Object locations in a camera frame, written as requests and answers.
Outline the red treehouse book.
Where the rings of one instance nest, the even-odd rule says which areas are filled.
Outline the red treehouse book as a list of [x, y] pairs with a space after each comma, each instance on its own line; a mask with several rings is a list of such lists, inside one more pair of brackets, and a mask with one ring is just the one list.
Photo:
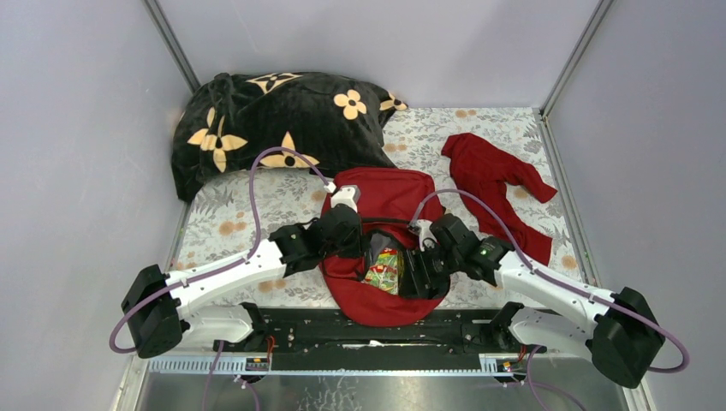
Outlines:
[[387, 247], [369, 264], [362, 282], [388, 294], [398, 295], [403, 272], [402, 253]]

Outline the red student backpack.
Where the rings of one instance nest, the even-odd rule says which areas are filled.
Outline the red student backpack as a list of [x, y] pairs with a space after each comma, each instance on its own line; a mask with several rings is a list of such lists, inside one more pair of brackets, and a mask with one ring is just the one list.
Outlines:
[[338, 187], [355, 185], [362, 218], [364, 254], [357, 259], [331, 256], [320, 269], [341, 311], [355, 323], [371, 327], [411, 325], [430, 314], [442, 301], [407, 299], [362, 282], [369, 264], [384, 249], [402, 253], [419, 244], [408, 225], [419, 203], [434, 192], [431, 176], [416, 170], [356, 168], [339, 173]]

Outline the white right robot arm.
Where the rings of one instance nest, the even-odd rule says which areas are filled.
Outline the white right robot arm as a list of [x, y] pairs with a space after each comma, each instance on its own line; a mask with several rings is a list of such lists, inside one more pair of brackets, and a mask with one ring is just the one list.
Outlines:
[[578, 283], [519, 252], [495, 236], [478, 237], [458, 217], [418, 219], [409, 230], [414, 277], [434, 283], [463, 272], [474, 280], [509, 289], [541, 305], [510, 301], [491, 321], [495, 348], [511, 353], [521, 345], [553, 348], [591, 362], [610, 381], [629, 389], [640, 385], [664, 337], [645, 297]]

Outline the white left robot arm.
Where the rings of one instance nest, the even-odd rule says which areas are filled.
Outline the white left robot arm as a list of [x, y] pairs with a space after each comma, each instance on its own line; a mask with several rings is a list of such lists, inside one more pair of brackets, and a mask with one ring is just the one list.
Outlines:
[[321, 217], [282, 226], [250, 251], [185, 271], [163, 273], [158, 265], [141, 270], [122, 301], [122, 323], [134, 341], [131, 352], [150, 359], [173, 349], [235, 343], [247, 352], [261, 348], [269, 332], [258, 307], [250, 302], [223, 306], [218, 300], [310, 271], [330, 256], [360, 257], [359, 197], [357, 186], [342, 186]]

